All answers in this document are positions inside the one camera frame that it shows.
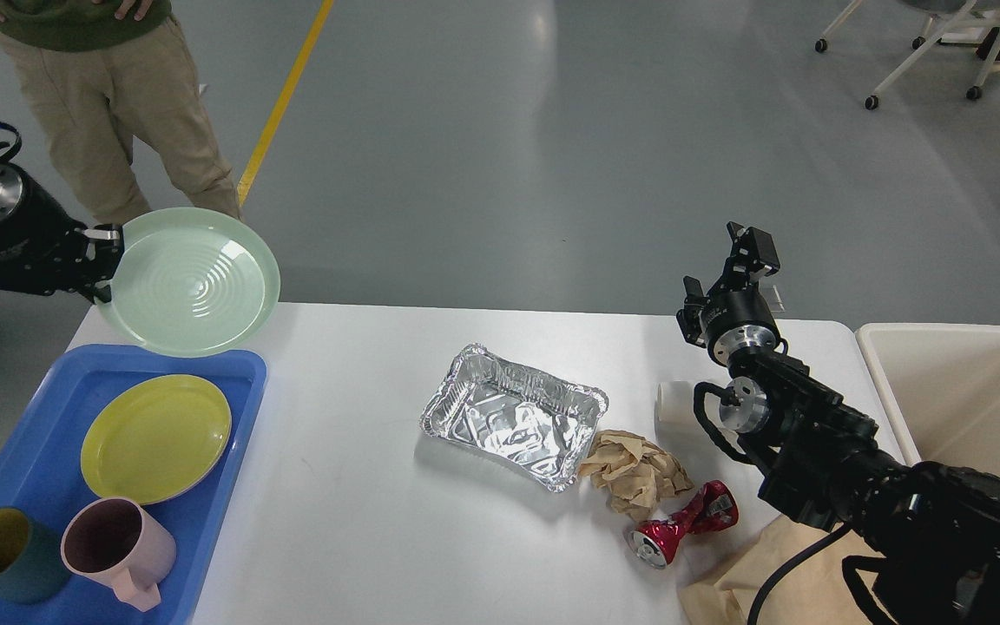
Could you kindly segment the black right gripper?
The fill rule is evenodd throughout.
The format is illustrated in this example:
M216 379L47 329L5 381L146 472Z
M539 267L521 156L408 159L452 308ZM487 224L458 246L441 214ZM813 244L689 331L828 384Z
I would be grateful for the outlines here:
M738 222L726 224L733 246L719 277L719 289L703 292L698 280L684 276L684 298L677 313L682 337L707 352L737 352L750 345L778 348L782 338L773 313L757 288L780 270L773 236Z

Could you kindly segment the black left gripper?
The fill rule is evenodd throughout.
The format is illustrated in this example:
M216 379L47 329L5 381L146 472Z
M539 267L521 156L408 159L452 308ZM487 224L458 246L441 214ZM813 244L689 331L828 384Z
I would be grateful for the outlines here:
M122 225L85 227L23 168L0 163L0 290L110 302L124 250Z

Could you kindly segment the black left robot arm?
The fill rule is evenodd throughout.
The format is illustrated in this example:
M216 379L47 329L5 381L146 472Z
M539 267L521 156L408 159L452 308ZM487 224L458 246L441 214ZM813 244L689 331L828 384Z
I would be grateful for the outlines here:
M0 122L0 290L79 293L111 302L109 281L126 249L122 227L72 218L31 174L12 163L20 132Z

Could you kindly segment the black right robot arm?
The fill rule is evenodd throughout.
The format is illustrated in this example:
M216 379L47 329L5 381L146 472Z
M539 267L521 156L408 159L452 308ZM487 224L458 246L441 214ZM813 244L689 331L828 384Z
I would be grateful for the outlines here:
M877 423L811 376L759 281L780 266L766 231L730 222L733 246L709 289L684 277L677 321L730 383L700 381L694 415L727 457L762 472L761 501L826 536L771 574L775 585L846 534L876 556L847 556L846 587L873 624L1000 624L1000 477L931 460L905 466L878 447Z

